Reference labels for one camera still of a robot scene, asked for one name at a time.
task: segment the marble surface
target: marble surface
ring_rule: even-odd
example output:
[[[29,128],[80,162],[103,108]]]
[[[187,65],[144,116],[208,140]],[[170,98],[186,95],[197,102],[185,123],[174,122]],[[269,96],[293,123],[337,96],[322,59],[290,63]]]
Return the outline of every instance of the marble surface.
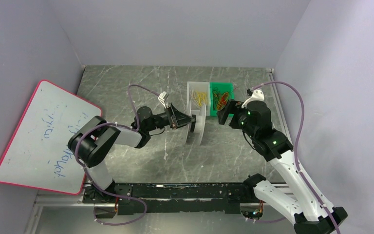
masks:
[[[78,95],[101,107],[107,121],[129,126],[134,113],[127,98],[128,84],[168,91],[168,100],[185,111],[187,81],[231,82],[237,87],[235,99],[245,100],[247,88],[269,80],[262,68],[97,65],[86,67]],[[262,90],[275,128],[283,131],[272,87]],[[131,95],[136,107],[163,112],[155,95],[137,87],[131,89]],[[184,129],[170,128],[152,136],[142,149],[115,145],[106,159],[108,170],[116,182],[242,182],[248,175],[260,173],[273,183],[283,183],[279,173],[250,148],[241,131],[228,123],[229,119],[226,125],[219,125],[217,117],[207,117],[200,146],[194,144],[194,137],[183,142]]]

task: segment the metal frame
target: metal frame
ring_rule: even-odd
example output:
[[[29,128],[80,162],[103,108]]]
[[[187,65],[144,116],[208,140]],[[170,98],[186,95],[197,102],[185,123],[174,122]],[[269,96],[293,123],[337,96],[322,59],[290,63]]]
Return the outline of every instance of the metal frame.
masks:
[[[274,80],[273,74],[268,71],[269,79],[271,81]],[[279,121],[282,125],[285,135],[290,138],[290,133],[286,124],[286,120],[284,118],[283,109],[281,107],[281,102],[279,99],[279,95],[277,92],[277,88],[275,85],[271,86],[272,91],[274,93],[273,99],[275,100],[275,106],[278,111]],[[282,191],[283,193],[287,194],[291,198],[295,198],[292,191],[290,190],[289,186],[286,183],[280,184],[273,184],[278,190]],[[86,187],[90,187],[91,185],[88,183],[83,184],[83,189],[80,194],[78,195],[66,195],[66,194],[57,194],[52,192],[46,191],[39,191],[37,197],[35,199],[33,209],[31,212],[31,216],[29,218],[28,224],[25,228],[25,234],[34,234],[37,230],[39,219],[42,214],[42,210],[44,207],[59,207],[59,208],[66,208],[66,207],[88,207],[88,208],[113,208],[113,203],[96,203],[96,204],[84,204],[82,202],[84,197],[84,191]],[[257,207],[258,203],[240,203],[240,206],[255,206]]]

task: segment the tabletop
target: tabletop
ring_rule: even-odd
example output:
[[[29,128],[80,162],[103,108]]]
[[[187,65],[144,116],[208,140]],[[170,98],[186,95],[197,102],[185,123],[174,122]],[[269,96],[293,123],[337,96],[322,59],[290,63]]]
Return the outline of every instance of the tabletop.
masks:
[[[270,77],[264,68],[91,65],[85,68],[77,94],[101,107],[107,121],[129,126],[134,121],[127,97],[129,84],[167,91],[168,101],[185,112],[188,81],[230,82],[234,99],[244,101],[247,88],[270,81]],[[264,86],[262,90],[274,127],[284,132],[273,88]],[[154,114],[164,111],[157,96],[143,89],[131,88],[131,96],[137,108],[148,106]],[[283,183],[279,173],[250,148],[242,132],[228,123],[229,119],[219,125],[217,117],[206,117],[200,146],[194,140],[184,142],[183,129],[170,128],[152,136],[142,149],[114,145],[106,158],[107,168],[116,182],[243,182],[248,175],[260,173],[272,183]]]

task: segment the colorful wires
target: colorful wires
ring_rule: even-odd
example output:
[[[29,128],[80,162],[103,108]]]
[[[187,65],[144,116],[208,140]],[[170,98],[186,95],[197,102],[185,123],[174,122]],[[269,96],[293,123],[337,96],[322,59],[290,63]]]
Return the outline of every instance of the colorful wires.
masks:
[[[219,111],[223,109],[230,96],[229,92],[221,93],[218,88],[213,89],[213,110]]]
[[[203,104],[208,105],[207,92],[198,92],[191,90],[190,99],[197,107],[201,107]]]

